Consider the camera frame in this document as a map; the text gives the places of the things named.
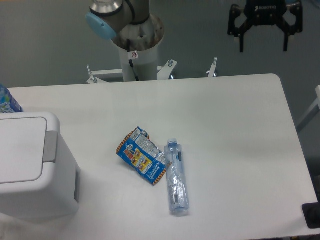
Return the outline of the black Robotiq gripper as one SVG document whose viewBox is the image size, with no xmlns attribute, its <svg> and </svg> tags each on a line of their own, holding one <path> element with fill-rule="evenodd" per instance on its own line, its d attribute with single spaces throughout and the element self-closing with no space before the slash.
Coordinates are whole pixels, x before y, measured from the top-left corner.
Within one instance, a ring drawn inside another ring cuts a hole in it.
<svg viewBox="0 0 320 240">
<path fill-rule="evenodd" d="M 290 25 L 284 18 L 289 11 L 295 16 L 294 24 Z M 242 14 L 246 20 L 239 27 L 236 19 Z M 239 38 L 239 51 L 244 52 L 244 36 L 252 26 L 276 25 L 284 33 L 283 51 L 288 50 L 289 37 L 303 31 L 303 5 L 301 1 L 287 3 L 285 0 L 247 0 L 245 7 L 232 4 L 229 10 L 227 34 Z"/>
</svg>

